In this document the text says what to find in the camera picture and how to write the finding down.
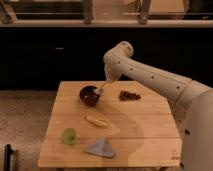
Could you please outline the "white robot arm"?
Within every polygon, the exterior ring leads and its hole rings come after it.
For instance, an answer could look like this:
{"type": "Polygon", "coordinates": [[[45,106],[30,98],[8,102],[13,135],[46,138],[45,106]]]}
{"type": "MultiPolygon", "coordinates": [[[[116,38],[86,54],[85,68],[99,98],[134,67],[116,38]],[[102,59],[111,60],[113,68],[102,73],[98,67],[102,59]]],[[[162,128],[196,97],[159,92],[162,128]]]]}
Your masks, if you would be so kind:
{"type": "Polygon", "coordinates": [[[125,75],[186,113],[179,171],[213,171],[213,87],[132,59],[133,46],[121,41],[104,56],[108,82],[125,75]]]}

